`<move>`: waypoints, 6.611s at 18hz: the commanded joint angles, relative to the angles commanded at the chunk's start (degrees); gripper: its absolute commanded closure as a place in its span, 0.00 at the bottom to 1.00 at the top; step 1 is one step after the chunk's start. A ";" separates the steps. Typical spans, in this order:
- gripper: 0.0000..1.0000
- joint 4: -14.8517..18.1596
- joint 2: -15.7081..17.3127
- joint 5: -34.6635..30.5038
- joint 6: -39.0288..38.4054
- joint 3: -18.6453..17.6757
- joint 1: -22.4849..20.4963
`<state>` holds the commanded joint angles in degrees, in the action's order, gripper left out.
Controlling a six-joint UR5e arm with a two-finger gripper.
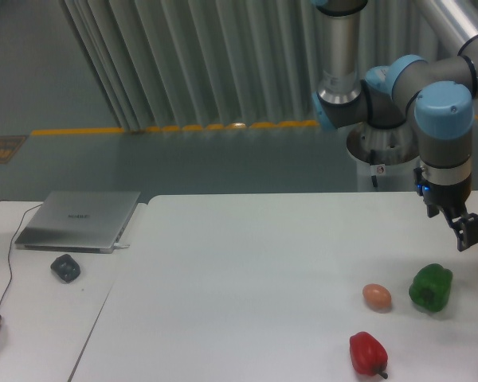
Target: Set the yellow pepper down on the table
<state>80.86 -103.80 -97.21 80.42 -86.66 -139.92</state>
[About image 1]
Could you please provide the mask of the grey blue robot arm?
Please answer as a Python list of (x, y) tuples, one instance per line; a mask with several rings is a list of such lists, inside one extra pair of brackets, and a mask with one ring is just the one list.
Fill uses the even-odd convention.
[(478, 244), (478, 215), (466, 200), (472, 183), (473, 102), (478, 98), (478, 10), (468, 1), (416, 6), (450, 52), (430, 63), (406, 55), (358, 74), (359, 19), (364, 1), (316, 1), (331, 54), (312, 96), (325, 130), (365, 123), (374, 130), (411, 130), (407, 150), (419, 157), (414, 183), (428, 216), (443, 215), (463, 251)]

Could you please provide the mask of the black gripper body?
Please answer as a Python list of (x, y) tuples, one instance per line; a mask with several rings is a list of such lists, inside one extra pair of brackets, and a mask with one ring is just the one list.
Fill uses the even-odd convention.
[(417, 194), (423, 197), (427, 217), (442, 212), (446, 218), (460, 218), (468, 214), (465, 202), (472, 189), (472, 175), (452, 185), (439, 185), (424, 178), (421, 167), (413, 170)]

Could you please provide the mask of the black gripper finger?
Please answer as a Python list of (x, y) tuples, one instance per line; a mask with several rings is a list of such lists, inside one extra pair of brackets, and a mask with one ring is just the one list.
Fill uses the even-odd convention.
[(456, 236), (458, 251), (465, 251), (478, 244), (478, 215), (466, 209), (443, 209), (448, 226)]

